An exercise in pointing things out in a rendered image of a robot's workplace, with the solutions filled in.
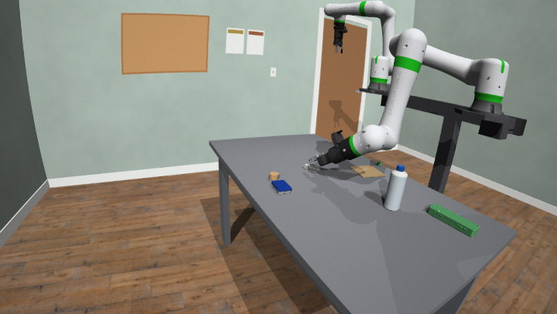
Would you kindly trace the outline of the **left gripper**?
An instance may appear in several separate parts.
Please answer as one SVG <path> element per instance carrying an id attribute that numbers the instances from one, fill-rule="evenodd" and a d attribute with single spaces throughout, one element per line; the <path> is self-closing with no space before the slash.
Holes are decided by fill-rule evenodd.
<path id="1" fill-rule="evenodd" d="M 317 160 L 320 166 L 324 166 L 331 162 L 337 164 L 344 160 L 351 160 L 359 157 L 353 153 L 350 147 L 350 137 L 344 139 L 341 132 L 342 130 L 331 134 L 334 147 L 330 148 L 328 153 L 314 155 L 308 158 L 308 162 L 311 163 Z"/>

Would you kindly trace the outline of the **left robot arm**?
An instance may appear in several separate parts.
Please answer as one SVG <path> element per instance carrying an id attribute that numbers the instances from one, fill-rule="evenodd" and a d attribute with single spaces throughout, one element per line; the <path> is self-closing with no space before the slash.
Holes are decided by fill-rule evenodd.
<path id="1" fill-rule="evenodd" d="M 471 60 L 444 52 L 427 45 L 427 38 L 419 29 L 406 29 L 392 37 L 389 51 L 395 61 L 384 112 L 378 126 L 368 125 L 350 136 L 350 147 L 355 155 L 390 150 L 397 145 L 402 119 L 421 65 L 475 86 L 469 111 L 495 117 L 504 115 L 501 101 L 509 71 L 507 62 L 494 58 Z"/>

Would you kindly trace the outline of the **grey bottle with blue cap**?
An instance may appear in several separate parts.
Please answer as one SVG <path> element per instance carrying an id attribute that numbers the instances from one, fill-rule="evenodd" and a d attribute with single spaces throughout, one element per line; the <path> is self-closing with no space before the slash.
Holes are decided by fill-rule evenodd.
<path id="1" fill-rule="evenodd" d="M 399 210 L 407 178 L 408 174 L 403 165 L 397 165 L 397 168 L 391 171 L 384 208 L 392 211 Z"/>

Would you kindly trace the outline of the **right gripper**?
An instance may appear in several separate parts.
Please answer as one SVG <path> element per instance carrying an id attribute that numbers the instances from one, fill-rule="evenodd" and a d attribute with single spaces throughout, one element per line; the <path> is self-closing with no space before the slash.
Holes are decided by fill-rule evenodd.
<path id="1" fill-rule="evenodd" d="M 343 34 L 347 32 L 346 26 L 344 29 L 345 23 L 343 22 L 335 22 L 333 28 L 334 30 L 334 41 L 333 45 L 336 46 L 336 53 L 338 53 L 338 46 L 341 47 L 341 52 L 343 53 Z M 338 44 L 338 45 L 337 45 Z"/>

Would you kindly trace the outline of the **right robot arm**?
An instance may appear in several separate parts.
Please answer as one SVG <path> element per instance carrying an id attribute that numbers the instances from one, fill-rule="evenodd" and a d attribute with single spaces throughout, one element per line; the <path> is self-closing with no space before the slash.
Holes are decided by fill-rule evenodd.
<path id="1" fill-rule="evenodd" d="M 382 1 L 366 1 L 350 4 L 327 4 L 324 12 L 334 17 L 334 22 L 345 23 L 346 15 L 375 17 L 381 20 L 383 54 L 371 58 L 370 84 L 368 90 L 389 92 L 388 76 L 392 75 L 394 57 L 389 51 L 389 43 L 395 36 L 395 10 Z M 379 90 L 380 89 L 380 90 Z"/>

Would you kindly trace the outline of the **tan flat mat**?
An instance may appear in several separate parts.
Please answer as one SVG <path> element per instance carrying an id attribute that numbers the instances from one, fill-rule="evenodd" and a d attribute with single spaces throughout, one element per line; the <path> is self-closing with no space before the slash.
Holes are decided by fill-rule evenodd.
<path id="1" fill-rule="evenodd" d="M 350 168 L 363 178 L 386 176 L 373 166 L 350 166 Z"/>

